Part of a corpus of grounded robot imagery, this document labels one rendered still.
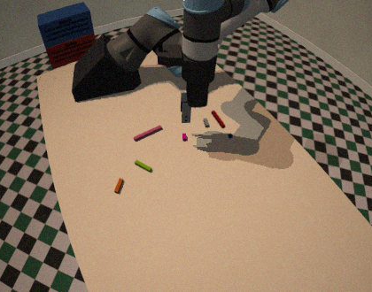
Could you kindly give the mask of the orange rod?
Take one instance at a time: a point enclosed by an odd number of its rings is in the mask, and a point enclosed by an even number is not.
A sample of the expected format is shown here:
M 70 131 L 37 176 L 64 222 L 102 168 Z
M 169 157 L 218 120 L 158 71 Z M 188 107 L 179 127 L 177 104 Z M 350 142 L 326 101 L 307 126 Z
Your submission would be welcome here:
M 120 192 L 120 188 L 121 188 L 121 186 L 122 186 L 123 181 L 124 181 L 123 179 L 119 178 L 119 181 L 118 181 L 118 183 L 117 183 L 117 186 L 116 186 L 116 188 L 115 188 L 115 190 L 114 190 L 114 192 L 115 192 L 116 194 L 119 194 L 119 192 Z

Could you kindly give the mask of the pink rod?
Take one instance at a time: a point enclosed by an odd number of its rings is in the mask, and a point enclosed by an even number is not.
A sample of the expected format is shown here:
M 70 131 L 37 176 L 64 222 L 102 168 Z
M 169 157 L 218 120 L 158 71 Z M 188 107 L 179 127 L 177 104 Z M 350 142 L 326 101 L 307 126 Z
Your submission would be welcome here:
M 144 132 L 142 134 L 139 134 L 139 135 L 135 136 L 134 137 L 134 140 L 136 142 L 136 141 L 138 141 L 140 139 L 143 139 L 144 137 L 146 137 L 146 136 L 148 136 L 150 134 L 154 134 L 154 133 L 158 132 L 161 129 L 162 129 L 162 126 L 154 127 L 153 129 L 150 129 L 150 130 L 148 130 L 148 131 L 146 131 L 146 132 Z

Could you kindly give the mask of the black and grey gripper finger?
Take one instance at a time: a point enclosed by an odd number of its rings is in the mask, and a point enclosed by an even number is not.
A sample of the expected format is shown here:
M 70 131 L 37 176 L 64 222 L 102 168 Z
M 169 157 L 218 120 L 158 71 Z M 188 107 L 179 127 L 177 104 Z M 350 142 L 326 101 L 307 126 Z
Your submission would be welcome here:
M 182 103 L 182 123 L 190 123 L 191 108 L 188 103 Z
M 187 103 L 187 93 L 186 90 L 181 90 L 181 111 L 182 111 L 182 103 Z

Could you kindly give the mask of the lime green rod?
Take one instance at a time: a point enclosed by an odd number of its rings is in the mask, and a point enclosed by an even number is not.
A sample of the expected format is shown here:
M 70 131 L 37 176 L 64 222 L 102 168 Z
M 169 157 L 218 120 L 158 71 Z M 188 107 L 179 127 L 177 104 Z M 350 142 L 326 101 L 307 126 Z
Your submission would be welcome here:
M 135 165 L 138 165 L 139 167 L 143 168 L 144 170 L 148 171 L 149 173 L 151 172 L 152 168 L 149 167 L 148 165 L 136 160 Z

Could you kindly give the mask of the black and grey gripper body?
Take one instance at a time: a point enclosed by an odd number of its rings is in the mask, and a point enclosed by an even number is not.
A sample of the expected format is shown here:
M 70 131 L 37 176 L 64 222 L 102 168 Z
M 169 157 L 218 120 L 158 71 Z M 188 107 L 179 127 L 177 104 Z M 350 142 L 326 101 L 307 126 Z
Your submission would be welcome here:
M 221 44 L 221 40 L 209 43 L 185 41 L 183 34 L 182 48 L 181 44 L 162 46 L 162 41 L 158 41 L 158 65 L 182 67 L 190 107 L 207 106 L 208 87 L 214 79 L 218 44 Z

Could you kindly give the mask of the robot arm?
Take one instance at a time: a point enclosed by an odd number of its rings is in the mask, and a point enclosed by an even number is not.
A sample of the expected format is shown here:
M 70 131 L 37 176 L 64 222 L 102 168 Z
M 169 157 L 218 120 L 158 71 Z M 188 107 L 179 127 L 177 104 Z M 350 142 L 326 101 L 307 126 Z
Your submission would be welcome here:
M 288 1 L 183 0 L 183 36 L 192 42 L 216 42 L 261 12 L 277 12 Z M 158 41 L 162 41 L 162 46 L 182 47 L 178 29 L 181 25 L 169 17 L 159 7 L 152 8 L 127 32 L 106 44 L 109 53 L 119 65 L 134 73 L 152 50 L 158 55 Z

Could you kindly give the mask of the dark red rod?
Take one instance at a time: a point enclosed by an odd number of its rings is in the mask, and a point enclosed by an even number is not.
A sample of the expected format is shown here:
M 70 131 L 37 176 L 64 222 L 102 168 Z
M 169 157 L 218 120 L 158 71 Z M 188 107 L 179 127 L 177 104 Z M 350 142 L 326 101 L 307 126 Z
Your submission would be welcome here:
M 217 120 L 217 122 L 219 123 L 219 125 L 221 126 L 221 128 L 224 128 L 225 127 L 225 124 L 222 122 L 222 120 L 220 119 L 220 117 L 218 116 L 218 114 L 215 111 L 212 111 L 212 115 Z

